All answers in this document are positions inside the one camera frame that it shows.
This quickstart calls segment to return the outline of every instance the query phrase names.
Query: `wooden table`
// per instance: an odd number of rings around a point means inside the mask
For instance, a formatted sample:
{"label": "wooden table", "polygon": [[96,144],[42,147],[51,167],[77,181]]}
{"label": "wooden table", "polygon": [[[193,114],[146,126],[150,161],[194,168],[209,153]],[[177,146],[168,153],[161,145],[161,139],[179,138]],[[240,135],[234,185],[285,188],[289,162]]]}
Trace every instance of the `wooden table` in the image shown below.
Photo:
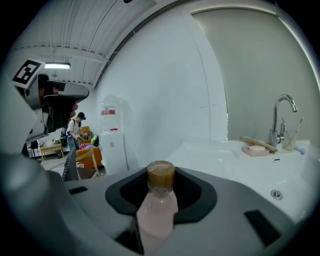
{"label": "wooden table", "polygon": [[62,145],[61,145],[61,144],[54,144],[54,145],[50,145],[50,146],[40,147],[42,162],[44,161],[44,159],[46,159],[46,154],[45,154],[45,152],[56,151],[56,150],[61,150],[62,157],[65,156],[65,155],[64,155],[64,149],[62,148]]}

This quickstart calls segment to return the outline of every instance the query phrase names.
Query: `soap dish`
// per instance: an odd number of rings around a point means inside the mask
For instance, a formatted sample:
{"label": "soap dish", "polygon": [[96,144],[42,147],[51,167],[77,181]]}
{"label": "soap dish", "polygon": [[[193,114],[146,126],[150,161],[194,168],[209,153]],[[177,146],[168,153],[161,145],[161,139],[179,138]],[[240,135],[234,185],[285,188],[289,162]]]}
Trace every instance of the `soap dish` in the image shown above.
{"label": "soap dish", "polygon": [[265,149],[264,151],[252,151],[249,149],[249,146],[244,146],[241,148],[244,153],[250,157],[264,157],[269,155],[269,150]]}

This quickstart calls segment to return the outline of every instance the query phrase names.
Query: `black cap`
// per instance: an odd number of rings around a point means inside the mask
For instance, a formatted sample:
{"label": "black cap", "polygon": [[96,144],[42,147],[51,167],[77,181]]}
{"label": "black cap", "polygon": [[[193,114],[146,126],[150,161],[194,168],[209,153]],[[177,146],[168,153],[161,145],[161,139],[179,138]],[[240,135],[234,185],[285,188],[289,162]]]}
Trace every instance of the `black cap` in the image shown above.
{"label": "black cap", "polygon": [[82,120],[86,120],[86,117],[85,117],[85,114],[83,112],[80,112],[78,115],[77,115],[78,118],[81,118]]}

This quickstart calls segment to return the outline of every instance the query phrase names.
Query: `person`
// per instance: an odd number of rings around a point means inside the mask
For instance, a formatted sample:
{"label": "person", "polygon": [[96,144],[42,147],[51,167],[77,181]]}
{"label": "person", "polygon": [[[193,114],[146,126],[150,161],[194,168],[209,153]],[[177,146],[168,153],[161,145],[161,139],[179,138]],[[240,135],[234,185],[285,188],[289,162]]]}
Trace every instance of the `person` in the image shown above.
{"label": "person", "polygon": [[84,136],[83,132],[81,131],[81,123],[83,120],[86,120],[85,114],[80,112],[75,119],[71,119],[68,124],[68,128],[66,130],[66,140],[69,145],[70,151],[75,148],[75,150],[79,149],[79,144],[77,142],[77,133],[80,131],[80,134]]}

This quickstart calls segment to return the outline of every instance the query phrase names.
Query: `bottle cap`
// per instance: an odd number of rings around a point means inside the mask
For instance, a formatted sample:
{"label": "bottle cap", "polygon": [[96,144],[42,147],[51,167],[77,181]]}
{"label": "bottle cap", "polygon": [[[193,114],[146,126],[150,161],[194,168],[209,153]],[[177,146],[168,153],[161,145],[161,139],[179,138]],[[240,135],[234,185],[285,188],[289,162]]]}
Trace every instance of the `bottle cap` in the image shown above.
{"label": "bottle cap", "polygon": [[147,166],[148,184],[157,187],[172,186],[175,180],[175,166],[167,161],[154,161]]}

